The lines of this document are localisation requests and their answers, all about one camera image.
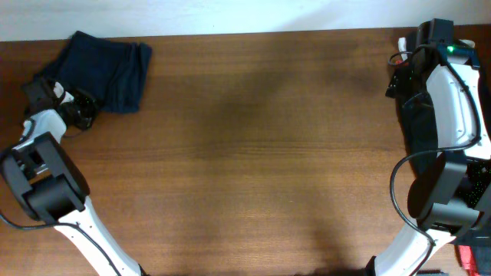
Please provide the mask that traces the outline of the navy blue shorts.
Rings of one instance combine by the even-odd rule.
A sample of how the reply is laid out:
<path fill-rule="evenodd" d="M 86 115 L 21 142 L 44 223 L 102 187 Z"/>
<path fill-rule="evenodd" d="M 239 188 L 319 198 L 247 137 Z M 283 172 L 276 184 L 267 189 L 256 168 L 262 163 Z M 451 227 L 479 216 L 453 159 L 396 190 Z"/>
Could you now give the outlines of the navy blue shorts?
<path fill-rule="evenodd" d="M 80 88 L 112 113 L 134 113 L 147 79 L 153 49 L 145 43 L 116 42 L 76 31 L 56 59 L 36 77 Z"/>

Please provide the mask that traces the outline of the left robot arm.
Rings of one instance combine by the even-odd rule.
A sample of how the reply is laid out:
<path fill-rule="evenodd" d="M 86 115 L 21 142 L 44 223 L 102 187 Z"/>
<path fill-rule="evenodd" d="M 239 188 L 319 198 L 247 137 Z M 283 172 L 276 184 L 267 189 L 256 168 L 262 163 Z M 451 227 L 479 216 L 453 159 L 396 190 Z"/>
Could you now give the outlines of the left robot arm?
<path fill-rule="evenodd" d="M 1 153 L 2 178 L 23 211 L 37 222 L 21 230 L 57 230 L 99 275 L 144 275 L 98 217 L 87 180 L 61 147 L 69 127 L 81 132 L 92 127 L 98 100 L 43 77 L 22 90 L 28 98 L 22 135 Z"/>

